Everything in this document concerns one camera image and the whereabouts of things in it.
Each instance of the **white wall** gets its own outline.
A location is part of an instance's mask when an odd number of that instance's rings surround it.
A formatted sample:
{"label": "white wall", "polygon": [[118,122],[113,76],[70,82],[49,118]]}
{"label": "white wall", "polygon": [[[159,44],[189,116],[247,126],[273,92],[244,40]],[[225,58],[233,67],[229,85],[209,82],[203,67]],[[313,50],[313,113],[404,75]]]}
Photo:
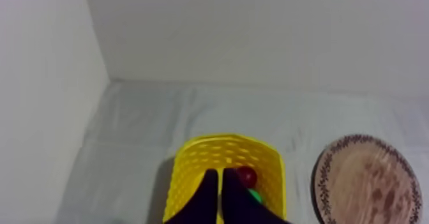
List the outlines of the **white wall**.
{"label": "white wall", "polygon": [[88,0],[113,78],[429,95],[429,0]]}
{"label": "white wall", "polygon": [[86,0],[0,0],[0,223],[50,223],[108,78]]}

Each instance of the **white cloth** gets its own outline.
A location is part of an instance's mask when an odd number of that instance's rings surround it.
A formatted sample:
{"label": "white cloth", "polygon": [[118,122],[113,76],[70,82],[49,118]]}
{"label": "white cloth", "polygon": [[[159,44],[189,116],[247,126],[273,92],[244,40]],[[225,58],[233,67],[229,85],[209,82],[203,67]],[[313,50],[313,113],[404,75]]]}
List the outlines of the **white cloth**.
{"label": "white cloth", "polygon": [[241,133],[277,148],[285,160],[289,221],[318,223],[310,174],[332,141],[379,137],[410,162],[429,222],[429,105],[348,94],[113,82],[90,124],[57,223],[160,223],[172,157],[189,138]]}

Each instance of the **ball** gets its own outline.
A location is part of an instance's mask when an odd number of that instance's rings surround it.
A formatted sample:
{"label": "ball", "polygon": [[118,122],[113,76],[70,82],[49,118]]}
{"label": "ball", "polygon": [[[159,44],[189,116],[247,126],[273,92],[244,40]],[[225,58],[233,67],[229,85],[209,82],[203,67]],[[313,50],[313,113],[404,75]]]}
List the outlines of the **ball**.
{"label": "ball", "polygon": [[254,189],[248,189],[250,194],[252,194],[252,196],[259,202],[262,204],[262,197],[259,195],[259,193],[257,191],[255,191]]}
{"label": "ball", "polygon": [[238,176],[246,188],[254,188],[258,179],[256,171],[247,166],[237,168]]}

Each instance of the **white sheet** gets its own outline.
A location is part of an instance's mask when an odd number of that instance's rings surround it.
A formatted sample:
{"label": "white sheet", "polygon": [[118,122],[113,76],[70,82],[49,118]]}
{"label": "white sheet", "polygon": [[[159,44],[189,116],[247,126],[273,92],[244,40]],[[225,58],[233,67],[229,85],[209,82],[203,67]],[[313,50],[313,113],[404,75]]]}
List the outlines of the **white sheet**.
{"label": "white sheet", "polygon": [[57,222],[160,223],[175,151],[189,138],[227,132],[282,154],[293,223],[317,223],[310,174],[326,145],[351,133],[382,138],[412,165],[428,223],[428,110],[419,100],[114,82],[88,128]]}

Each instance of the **green ball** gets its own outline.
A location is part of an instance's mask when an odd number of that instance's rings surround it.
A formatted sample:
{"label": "green ball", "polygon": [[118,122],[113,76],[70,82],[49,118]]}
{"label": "green ball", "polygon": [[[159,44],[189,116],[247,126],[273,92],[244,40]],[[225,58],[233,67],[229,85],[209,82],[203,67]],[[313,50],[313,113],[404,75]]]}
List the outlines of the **green ball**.
{"label": "green ball", "polygon": [[248,189],[250,194],[252,194],[252,196],[259,202],[262,204],[262,197],[261,195],[259,195],[259,193],[257,191],[255,191],[254,189]]}

